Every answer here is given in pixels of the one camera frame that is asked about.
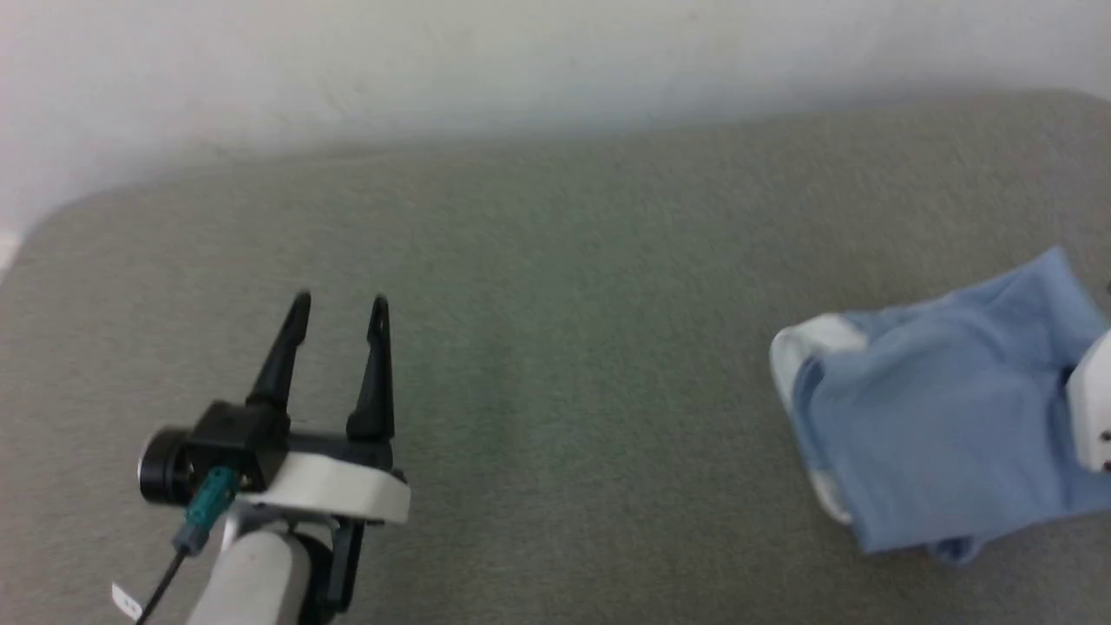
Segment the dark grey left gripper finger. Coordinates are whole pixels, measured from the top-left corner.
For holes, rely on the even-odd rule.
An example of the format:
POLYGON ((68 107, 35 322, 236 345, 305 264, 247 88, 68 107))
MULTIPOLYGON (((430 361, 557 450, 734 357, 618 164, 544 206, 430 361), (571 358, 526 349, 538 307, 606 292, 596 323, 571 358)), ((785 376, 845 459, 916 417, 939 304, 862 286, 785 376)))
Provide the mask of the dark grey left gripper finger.
POLYGON ((253 389, 247 395, 247 406, 269 406, 288 411, 298 349, 308 333, 311 313, 311 294, 308 290, 297 293, 286 320, 263 360, 253 389))
POLYGON ((389 301, 374 298, 368 329, 368 359, 356 409, 346 420, 346 436, 356 442, 390 442, 394 436, 394 397, 389 301))

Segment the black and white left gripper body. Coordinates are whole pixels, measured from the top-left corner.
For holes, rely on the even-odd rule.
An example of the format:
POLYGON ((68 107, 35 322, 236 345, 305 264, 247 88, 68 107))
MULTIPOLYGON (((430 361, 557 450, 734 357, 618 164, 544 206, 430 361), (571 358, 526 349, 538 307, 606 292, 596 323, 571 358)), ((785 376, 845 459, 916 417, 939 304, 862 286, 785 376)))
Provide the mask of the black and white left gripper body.
POLYGON ((366 522, 406 523, 404 478, 356 462, 342 438, 298 434, 274 401, 214 401, 186 435, 184 455, 198 478, 211 470, 236 475, 239 501, 366 522))

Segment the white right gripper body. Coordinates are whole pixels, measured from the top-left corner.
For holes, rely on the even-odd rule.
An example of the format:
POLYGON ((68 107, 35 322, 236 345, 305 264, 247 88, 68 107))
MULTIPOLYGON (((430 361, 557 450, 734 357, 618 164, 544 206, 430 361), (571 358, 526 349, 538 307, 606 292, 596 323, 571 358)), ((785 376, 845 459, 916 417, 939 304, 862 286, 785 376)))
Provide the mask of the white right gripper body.
POLYGON ((1110 332, 1084 352, 1065 383, 1068 410, 1080 466, 1110 467, 1110 332))

